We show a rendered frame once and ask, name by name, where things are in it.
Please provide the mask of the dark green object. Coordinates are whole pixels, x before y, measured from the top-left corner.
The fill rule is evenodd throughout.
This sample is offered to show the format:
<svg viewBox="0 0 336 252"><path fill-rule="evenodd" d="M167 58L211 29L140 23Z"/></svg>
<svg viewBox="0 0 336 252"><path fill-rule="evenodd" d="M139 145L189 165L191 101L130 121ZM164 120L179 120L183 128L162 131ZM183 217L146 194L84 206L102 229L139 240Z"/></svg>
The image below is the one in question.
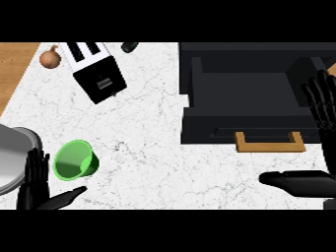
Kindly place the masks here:
<svg viewBox="0 0 336 252"><path fill-rule="evenodd" d="M136 49L137 43L136 42L124 42L121 44L121 50L124 53L131 53Z"/></svg>

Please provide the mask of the black and white toaster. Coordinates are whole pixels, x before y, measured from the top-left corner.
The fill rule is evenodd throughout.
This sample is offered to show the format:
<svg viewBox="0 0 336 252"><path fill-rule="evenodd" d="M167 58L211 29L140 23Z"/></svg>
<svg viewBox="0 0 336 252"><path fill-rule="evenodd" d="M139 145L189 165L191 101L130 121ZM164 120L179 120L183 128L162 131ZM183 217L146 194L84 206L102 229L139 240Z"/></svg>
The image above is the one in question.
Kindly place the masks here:
<svg viewBox="0 0 336 252"><path fill-rule="evenodd" d="M94 104L125 88L114 56L102 42L62 42L72 77Z"/></svg>

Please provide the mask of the dark grey drawer box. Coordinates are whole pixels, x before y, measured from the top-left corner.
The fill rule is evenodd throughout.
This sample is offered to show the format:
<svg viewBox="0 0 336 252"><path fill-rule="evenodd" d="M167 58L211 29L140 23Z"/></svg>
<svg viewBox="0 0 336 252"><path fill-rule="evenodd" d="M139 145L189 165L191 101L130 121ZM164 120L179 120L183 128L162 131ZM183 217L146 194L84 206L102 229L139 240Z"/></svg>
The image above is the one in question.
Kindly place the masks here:
<svg viewBox="0 0 336 252"><path fill-rule="evenodd" d="M250 70L205 72L202 60L192 59L192 92L188 112L198 116L309 117L299 85L315 74L308 58L299 58L284 72Z"/></svg>

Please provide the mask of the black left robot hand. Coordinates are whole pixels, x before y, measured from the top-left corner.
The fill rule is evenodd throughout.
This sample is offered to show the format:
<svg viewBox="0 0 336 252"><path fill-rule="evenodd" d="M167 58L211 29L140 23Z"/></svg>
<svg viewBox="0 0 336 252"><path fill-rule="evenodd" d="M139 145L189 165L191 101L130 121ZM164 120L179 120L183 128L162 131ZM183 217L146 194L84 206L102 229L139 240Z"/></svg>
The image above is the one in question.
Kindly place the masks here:
<svg viewBox="0 0 336 252"><path fill-rule="evenodd" d="M25 161L25 179L19 187L17 210L59 210L66 207L78 195L87 190L85 186L48 196L47 186L47 161L48 154L32 148Z"/></svg>

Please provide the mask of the dark grey drawer front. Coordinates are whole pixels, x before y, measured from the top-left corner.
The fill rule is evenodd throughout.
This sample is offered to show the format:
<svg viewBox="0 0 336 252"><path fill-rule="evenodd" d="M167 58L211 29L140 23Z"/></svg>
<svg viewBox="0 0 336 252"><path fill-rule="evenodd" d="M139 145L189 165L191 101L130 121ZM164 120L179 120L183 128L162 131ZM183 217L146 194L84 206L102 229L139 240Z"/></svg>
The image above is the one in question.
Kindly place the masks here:
<svg viewBox="0 0 336 252"><path fill-rule="evenodd" d="M306 108L296 111L244 111L239 108L186 107L182 118L182 144L232 144L234 133L250 143L284 143L299 132L306 144L318 144L318 128Z"/></svg>

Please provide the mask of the brown onion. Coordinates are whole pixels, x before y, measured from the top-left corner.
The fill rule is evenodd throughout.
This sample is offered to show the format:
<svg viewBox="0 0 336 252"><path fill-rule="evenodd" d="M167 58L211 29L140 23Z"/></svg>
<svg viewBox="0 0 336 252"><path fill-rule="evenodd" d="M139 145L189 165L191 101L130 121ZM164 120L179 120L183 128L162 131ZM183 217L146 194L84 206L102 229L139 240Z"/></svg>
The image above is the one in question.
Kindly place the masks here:
<svg viewBox="0 0 336 252"><path fill-rule="evenodd" d="M41 66L46 68L46 69L53 69L57 67L59 65L59 62L60 62L60 56L59 54L54 52L54 48L56 48L56 45L53 45L50 47L50 49L41 54L40 56L40 63L41 63Z"/></svg>

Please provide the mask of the green cup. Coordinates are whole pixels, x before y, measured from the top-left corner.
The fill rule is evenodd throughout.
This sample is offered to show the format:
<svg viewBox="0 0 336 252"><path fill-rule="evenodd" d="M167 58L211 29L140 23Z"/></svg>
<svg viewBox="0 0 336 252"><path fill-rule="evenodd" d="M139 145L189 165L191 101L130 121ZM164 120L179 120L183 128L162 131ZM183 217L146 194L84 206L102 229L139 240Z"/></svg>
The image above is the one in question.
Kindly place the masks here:
<svg viewBox="0 0 336 252"><path fill-rule="evenodd" d="M83 140L68 142L53 158L53 174L62 181L91 175L99 167L99 159L88 143Z"/></svg>

